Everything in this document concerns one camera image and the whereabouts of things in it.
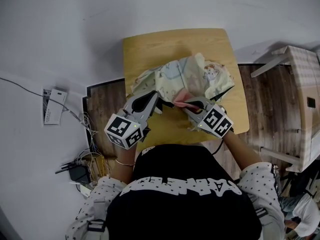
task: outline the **pink cloth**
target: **pink cloth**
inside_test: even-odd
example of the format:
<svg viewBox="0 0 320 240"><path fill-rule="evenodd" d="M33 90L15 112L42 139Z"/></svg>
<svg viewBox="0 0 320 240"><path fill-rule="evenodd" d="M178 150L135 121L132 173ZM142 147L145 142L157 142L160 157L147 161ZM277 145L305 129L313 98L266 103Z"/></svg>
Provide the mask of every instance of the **pink cloth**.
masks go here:
<svg viewBox="0 0 320 240"><path fill-rule="evenodd" d="M174 98L173 100L173 104L179 108L185 108L185 107L188 107L190 109L194 109L194 110L198 110L199 107L198 106L195 106L195 105L191 105L191 104L188 104L188 103L185 103L184 101L190 99L190 98L193 98L194 96L188 92L187 89L183 88L179 91L179 93L177 94L177 96Z"/></svg>

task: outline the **floor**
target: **floor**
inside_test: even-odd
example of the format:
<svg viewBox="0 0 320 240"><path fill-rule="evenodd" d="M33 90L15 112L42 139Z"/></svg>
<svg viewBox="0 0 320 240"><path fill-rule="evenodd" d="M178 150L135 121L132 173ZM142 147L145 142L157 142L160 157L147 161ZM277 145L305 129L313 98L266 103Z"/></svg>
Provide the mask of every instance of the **floor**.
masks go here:
<svg viewBox="0 0 320 240"><path fill-rule="evenodd" d="M296 103L297 88L290 66L277 66L255 78L250 73L261 65L239 65L248 107L250 129L239 134L239 137L257 152L260 147L266 147L282 153L297 156L300 151L300 110ZM93 128L99 131L94 138L95 143L107 157L112 160L117 156L117 148L110 143L104 133L104 128L112 113L116 113L126 102L125 82L119 80L88 88L86 99L87 112L93 121ZM217 150L221 140L211 140L202 144L210 152ZM240 169L228 151L223 146L215 159L230 174L238 179ZM264 161L277 164L283 172L288 164L269 156L262 157Z"/></svg>

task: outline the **black t-shirt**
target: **black t-shirt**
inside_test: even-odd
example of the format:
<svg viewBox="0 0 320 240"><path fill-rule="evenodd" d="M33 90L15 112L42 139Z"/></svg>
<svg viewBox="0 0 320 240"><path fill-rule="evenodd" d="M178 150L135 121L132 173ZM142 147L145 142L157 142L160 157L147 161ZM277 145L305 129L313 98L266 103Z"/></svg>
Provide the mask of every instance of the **black t-shirt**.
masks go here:
<svg viewBox="0 0 320 240"><path fill-rule="evenodd" d="M133 182L110 204L110 239L257 240L252 202L202 146L160 145L140 154Z"/></svg>

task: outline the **white star-print jacket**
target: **white star-print jacket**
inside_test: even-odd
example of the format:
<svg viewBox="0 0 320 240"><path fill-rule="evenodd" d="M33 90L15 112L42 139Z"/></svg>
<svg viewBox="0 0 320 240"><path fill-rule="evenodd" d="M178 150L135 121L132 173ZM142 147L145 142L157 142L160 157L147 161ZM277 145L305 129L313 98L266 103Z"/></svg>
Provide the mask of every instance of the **white star-print jacket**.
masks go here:
<svg viewBox="0 0 320 240"><path fill-rule="evenodd" d="M105 199L105 214L107 214L109 204L126 187L125 183L109 176L101 178L68 228L66 239L86 239L88 223L95 219L94 200ZM240 174L238 187L248 194L261 222L262 232L259 240L283 240L285 218L278 201L278 186L272 164L259 162L245 168Z"/></svg>

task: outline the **tabletop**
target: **tabletop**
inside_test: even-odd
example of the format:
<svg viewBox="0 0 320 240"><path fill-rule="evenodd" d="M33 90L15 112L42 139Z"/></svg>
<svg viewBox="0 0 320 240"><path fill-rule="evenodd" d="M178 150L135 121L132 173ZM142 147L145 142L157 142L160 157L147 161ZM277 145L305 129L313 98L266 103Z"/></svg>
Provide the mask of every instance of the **tabletop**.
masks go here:
<svg viewBox="0 0 320 240"><path fill-rule="evenodd" d="M125 91L131 94L131 85L145 70L170 61L202 53L205 60L225 65L235 86L222 98L221 104L233 121L235 134L249 130L246 97L238 64L226 31L222 28L177 29L141 34L123 40ZM138 150L161 144L188 145L216 137L203 131L189 131L187 115L177 107L163 106L163 113L148 120L151 131Z"/></svg>

